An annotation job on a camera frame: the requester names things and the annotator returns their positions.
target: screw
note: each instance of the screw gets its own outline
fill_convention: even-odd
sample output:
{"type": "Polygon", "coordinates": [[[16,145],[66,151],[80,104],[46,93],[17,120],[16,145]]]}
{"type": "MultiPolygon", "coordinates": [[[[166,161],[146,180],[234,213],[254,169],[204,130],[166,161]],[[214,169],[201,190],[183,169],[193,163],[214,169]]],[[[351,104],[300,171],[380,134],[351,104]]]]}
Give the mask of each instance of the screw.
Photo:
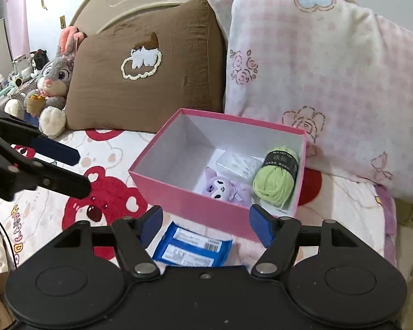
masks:
{"type": "Polygon", "coordinates": [[[156,270],[156,266],[152,263],[139,263],[135,265],[135,272],[138,274],[151,274],[156,270]]]}
{"type": "Polygon", "coordinates": [[[18,168],[16,168],[15,166],[8,166],[8,170],[13,172],[14,174],[16,174],[17,172],[20,172],[20,170],[18,168]]]}
{"type": "Polygon", "coordinates": [[[200,279],[211,279],[212,275],[210,275],[210,273],[202,273],[200,275],[200,279]]]}
{"type": "Polygon", "coordinates": [[[277,269],[277,266],[272,263],[260,263],[255,267],[255,270],[260,274],[272,274],[275,273],[277,269]]]}

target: black yarn label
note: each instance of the black yarn label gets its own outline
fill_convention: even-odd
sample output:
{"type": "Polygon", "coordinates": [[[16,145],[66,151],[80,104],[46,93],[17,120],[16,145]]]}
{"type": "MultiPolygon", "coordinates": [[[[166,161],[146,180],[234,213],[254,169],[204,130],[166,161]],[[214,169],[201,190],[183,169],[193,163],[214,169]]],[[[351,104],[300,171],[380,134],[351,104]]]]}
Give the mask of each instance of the black yarn label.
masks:
{"type": "Polygon", "coordinates": [[[297,180],[298,162],[286,151],[274,150],[266,155],[263,166],[278,166],[292,175],[294,182],[297,180]]]}

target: white plush foot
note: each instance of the white plush foot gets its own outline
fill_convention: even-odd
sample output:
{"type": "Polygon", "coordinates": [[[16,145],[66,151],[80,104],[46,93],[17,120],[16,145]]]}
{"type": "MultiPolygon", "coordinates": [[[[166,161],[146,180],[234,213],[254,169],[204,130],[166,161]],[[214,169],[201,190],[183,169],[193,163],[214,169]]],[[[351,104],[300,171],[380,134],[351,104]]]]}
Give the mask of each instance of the white plush foot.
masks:
{"type": "Polygon", "coordinates": [[[49,106],[45,108],[39,119],[40,130],[54,139],[60,135],[66,125],[66,114],[62,110],[49,106]]]}
{"type": "Polygon", "coordinates": [[[11,99],[5,105],[5,112],[18,119],[24,119],[23,103],[16,99],[11,99]]]}

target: yarn ball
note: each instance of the yarn ball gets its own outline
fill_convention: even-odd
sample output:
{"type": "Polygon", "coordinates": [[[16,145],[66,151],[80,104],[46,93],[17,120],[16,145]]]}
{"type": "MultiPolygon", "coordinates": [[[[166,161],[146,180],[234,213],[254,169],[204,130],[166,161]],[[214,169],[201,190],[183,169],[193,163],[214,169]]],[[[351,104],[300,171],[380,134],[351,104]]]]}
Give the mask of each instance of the yarn ball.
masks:
{"type": "MultiPolygon", "coordinates": [[[[292,149],[282,146],[272,151],[275,150],[285,151],[299,163],[299,157],[292,149]]],[[[254,193],[277,208],[284,206],[294,191],[294,186],[295,181],[292,175],[287,170],[273,165],[263,166],[255,175],[252,183],[254,193]]]]}

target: blue wet wipes packet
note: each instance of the blue wet wipes packet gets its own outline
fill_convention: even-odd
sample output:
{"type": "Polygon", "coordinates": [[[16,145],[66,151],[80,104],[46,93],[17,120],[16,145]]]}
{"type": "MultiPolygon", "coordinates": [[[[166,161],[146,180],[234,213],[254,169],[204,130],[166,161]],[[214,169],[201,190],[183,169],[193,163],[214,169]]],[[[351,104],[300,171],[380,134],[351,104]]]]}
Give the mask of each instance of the blue wet wipes packet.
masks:
{"type": "Polygon", "coordinates": [[[222,266],[231,246],[232,240],[208,238],[171,222],[154,251],[153,259],[176,266],[222,266]]]}

